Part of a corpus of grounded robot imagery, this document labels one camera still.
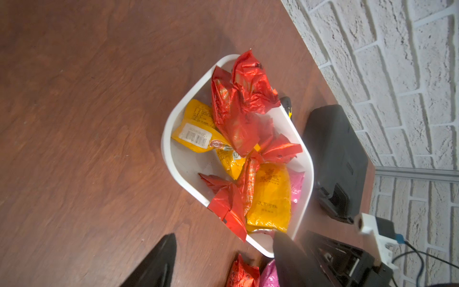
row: white label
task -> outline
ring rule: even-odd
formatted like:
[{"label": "white label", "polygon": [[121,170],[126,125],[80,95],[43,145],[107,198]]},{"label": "white label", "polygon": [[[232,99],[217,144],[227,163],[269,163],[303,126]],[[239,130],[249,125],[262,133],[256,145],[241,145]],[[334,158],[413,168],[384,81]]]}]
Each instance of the white label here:
[{"label": "white label", "polygon": [[236,151],[234,151],[233,152],[233,160],[239,160],[239,159],[242,159],[241,156]]},{"label": "white label", "polygon": [[207,149],[209,147],[209,141],[212,138],[212,133],[205,129],[198,128],[195,125],[186,123],[179,138],[195,146]]}]

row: red candy wrapper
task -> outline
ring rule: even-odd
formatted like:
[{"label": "red candy wrapper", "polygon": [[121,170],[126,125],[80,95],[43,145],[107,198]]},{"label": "red candy wrapper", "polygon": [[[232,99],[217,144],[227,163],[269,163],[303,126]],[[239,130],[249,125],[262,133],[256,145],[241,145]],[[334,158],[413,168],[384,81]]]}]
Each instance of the red candy wrapper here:
[{"label": "red candy wrapper", "polygon": [[246,219],[239,188],[234,183],[216,175],[199,174],[199,176],[215,193],[207,208],[212,210],[234,234],[245,242]]},{"label": "red candy wrapper", "polygon": [[289,163],[297,153],[303,152],[300,144],[291,143],[285,135],[277,135],[273,119],[260,122],[260,154],[267,163]]},{"label": "red candy wrapper", "polygon": [[247,214],[250,207],[252,206],[255,176],[257,171],[260,169],[260,163],[262,162],[263,159],[259,153],[253,151],[244,163],[241,174],[237,179],[236,184],[241,191],[242,203],[244,205],[244,215]]},{"label": "red candy wrapper", "polygon": [[258,143],[258,117],[242,110],[240,92],[231,74],[215,67],[212,75],[212,108],[215,125],[243,158]]},{"label": "red candy wrapper", "polygon": [[266,114],[279,107],[276,90],[271,89],[266,72],[252,50],[240,55],[233,66],[232,80],[242,93],[242,109],[247,113]]},{"label": "red candy wrapper", "polygon": [[231,267],[226,287],[258,287],[260,270],[258,267],[247,265],[239,254]]}]

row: black box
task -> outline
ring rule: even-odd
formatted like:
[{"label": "black box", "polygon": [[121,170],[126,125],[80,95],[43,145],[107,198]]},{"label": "black box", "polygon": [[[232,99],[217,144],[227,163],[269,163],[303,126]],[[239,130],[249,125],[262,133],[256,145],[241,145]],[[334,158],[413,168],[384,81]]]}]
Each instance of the black box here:
[{"label": "black box", "polygon": [[368,157],[343,108],[313,110],[302,139],[314,164],[314,197],[330,217],[352,224],[360,211]]}]

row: pink package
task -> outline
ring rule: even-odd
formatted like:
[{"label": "pink package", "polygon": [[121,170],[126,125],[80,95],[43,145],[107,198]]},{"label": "pink package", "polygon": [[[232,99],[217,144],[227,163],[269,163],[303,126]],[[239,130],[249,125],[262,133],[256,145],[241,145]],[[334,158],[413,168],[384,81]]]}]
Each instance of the pink package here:
[{"label": "pink package", "polygon": [[279,278],[277,276],[277,269],[275,261],[271,261],[266,265],[260,277],[260,287],[280,287]]},{"label": "pink package", "polygon": [[291,169],[288,170],[288,175],[290,176],[290,186],[291,186],[291,207],[297,205],[298,200],[301,197],[301,187],[304,180],[304,172],[296,172]]}]

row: yellow package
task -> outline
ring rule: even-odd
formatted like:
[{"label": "yellow package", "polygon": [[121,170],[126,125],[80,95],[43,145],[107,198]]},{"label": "yellow package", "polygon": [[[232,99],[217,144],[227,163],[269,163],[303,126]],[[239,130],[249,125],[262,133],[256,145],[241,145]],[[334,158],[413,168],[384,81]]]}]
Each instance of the yellow package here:
[{"label": "yellow package", "polygon": [[285,164],[263,163],[255,178],[247,224],[287,232],[290,222],[290,178]]},{"label": "yellow package", "polygon": [[194,152],[208,152],[214,148],[232,150],[216,130],[211,107],[194,99],[186,106],[182,123],[172,133],[172,138]]},{"label": "yellow package", "polygon": [[229,174],[234,180],[236,180],[241,174],[242,167],[246,162],[245,158],[242,158],[236,151],[233,150],[215,150],[217,156],[222,162],[223,168],[226,173]]}]

